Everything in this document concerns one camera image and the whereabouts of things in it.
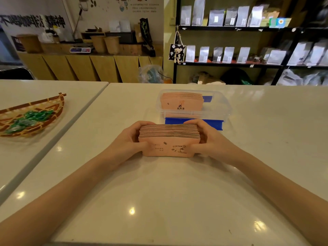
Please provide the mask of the clear plastic bag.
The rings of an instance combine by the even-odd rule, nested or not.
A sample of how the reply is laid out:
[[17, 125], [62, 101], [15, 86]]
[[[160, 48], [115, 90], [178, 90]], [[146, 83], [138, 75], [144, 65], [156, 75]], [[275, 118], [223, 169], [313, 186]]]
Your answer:
[[146, 65], [139, 67], [139, 75], [137, 77], [139, 83], [163, 84], [163, 69], [159, 65]]

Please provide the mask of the hanging teddy bear bag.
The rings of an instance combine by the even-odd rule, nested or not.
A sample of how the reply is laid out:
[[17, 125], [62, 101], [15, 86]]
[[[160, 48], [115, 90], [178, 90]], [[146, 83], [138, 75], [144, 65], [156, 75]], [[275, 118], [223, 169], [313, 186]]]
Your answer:
[[168, 60], [174, 61], [175, 64], [180, 64], [184, 60], [186, 45], [170, 44]]

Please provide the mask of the row of white coffee bags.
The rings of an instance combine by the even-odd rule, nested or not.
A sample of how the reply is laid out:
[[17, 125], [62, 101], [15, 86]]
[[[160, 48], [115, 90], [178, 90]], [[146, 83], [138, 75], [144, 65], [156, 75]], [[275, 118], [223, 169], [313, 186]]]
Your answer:
[[328, 39], [299, 42], [287, 66], [328, 66]]

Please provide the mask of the clear plastic container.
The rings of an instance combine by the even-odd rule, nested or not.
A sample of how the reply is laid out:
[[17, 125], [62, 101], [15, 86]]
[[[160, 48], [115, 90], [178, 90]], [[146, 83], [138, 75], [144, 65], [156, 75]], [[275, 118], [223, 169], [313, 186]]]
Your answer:
[[232, 107], [219, 91], [164, 89], [158, 94], [157, 111], [163, 118], [222, 120]]

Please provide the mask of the digital weighing scale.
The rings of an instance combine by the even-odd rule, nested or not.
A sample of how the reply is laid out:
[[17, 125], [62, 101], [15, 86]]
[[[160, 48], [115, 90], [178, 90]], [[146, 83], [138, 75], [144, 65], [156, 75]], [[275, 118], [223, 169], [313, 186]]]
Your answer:
[[71, 47], [69, 52], [70, 53], [82, 53], [82, 54], [89, 54], [92, 52], [93, 47]]

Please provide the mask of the black box appliance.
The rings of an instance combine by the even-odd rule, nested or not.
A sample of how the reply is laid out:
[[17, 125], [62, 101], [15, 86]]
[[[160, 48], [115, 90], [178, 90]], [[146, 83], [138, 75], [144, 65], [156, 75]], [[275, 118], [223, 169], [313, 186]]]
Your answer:
[[135, 31], [130, 32], [105, 32], [107, 37], [118, 37], [120, 44], [137, 44]]

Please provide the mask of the pile of green wrapped candies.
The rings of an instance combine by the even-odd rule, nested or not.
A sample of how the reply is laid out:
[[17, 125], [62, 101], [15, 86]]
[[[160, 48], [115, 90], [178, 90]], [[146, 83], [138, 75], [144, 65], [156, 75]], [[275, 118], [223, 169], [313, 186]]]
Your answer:
[[48, 121], [53, 114], [54, 110], [28, 111], [21, 118], [17, 118], [11, 122], [9, 127], [4, 130], [4, 133], [14, 134], [32, 128], [41, 122]]

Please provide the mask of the person's right forearm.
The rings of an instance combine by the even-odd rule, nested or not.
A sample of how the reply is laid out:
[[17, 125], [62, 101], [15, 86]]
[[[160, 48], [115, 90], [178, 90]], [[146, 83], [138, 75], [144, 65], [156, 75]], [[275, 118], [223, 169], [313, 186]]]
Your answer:
[[328, 246], [328, 201], [240, 148], [232, 147], [213, 157], [246, 175], [313, 246]]

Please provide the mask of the wooden bucket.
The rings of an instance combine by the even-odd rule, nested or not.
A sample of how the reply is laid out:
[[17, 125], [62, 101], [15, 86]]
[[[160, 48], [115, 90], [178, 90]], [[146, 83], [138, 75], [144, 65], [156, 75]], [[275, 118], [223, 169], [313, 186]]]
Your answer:
[[36, 34], [19, 34], [16, 36], [27, 53], [43, 53], [41, 43]]
[[107, 54], [108, 53], [107, 47], [106, 47], [106, 44], [104, 41], [105, 37], [106, 36], [104, 36], [104, 35], [91, 36], [93, 46], [94, 46], [96, 52], [99, 54]]
[[118, 55], [120, 53], [119, 37], [117, 36], [105, 37], [104, 41], [109, 54]]

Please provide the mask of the white wall banner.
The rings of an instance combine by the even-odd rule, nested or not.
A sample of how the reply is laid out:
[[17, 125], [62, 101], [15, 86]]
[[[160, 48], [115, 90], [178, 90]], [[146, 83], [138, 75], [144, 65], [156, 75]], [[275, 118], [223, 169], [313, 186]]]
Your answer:
[[55, 27], [61, 41], [73, 41], [63, 0], [0, 0], [0, 26], [16, 52], [25, 52], [18, 35], [35, 34], [43, 42], [47, 28]]

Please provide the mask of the row of silver coffee bags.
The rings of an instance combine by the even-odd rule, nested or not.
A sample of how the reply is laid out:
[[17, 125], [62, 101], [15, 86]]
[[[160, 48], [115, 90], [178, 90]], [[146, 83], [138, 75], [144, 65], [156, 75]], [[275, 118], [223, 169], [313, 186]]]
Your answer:
[[270, 0], [181, 0], [180, 25], [260, 27]]
[[286, 55], [286, 50], [271, 47], [264, 47], [259, 55], [251, 53], [250, 47], [241, 47], [236, 53], [234, 47], [215, 47], [210, 55], [209, 46], [200, 47], [199, 54], [196, 55], [195, 46], [188, 45], [186, 47], [184, 62], [280, 66]]

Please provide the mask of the wooden counter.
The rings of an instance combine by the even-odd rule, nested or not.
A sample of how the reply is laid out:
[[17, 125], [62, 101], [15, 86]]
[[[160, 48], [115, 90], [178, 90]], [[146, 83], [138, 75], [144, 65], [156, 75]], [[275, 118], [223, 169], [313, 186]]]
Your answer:
[[121, 49], [128, 51], [116, 56], [19, 52], [18, 57], [37, 80], [137, 83], [139, 67], [163, 66], [163, 52], [150, 57], [133, 54], [135, 48], [123, 45]]

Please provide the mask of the person's right hand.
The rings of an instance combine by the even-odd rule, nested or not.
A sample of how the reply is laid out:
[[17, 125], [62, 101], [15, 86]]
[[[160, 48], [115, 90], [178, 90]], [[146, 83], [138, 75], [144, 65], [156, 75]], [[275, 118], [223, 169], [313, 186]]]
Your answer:
[[226, 164], [232, 163], [235, 146], [219, 131], [200, 119], [188, 120], [184, 124], [197, 126], [200, 134], [200, 142], [198, 144], [203, 144], [203, 155]]

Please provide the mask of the stack of pink cup sleeves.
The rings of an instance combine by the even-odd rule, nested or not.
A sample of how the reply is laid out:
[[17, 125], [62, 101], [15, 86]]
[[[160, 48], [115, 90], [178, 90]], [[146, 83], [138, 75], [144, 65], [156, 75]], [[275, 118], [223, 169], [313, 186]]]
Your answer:
[[186, 147], [199, 144], [200, 133], [194, 124], [155, 124], [145, 125], [139, 130], [138, 141], [151, 144], [150, 149], [142, 151], [145, 157], [184, 157], [191, 158]]
[[202, 111], [203, 95], [197, 92], [165, 92], [160, 97], [161, 108], [174, 111]]

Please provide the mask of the black chair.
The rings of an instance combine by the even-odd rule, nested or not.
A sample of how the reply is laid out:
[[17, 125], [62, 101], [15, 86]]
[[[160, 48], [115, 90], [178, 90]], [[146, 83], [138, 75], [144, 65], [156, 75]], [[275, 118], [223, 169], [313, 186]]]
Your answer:
[[0, 69], [0, 80], [35, 80], [30, 70], [25, 67]]

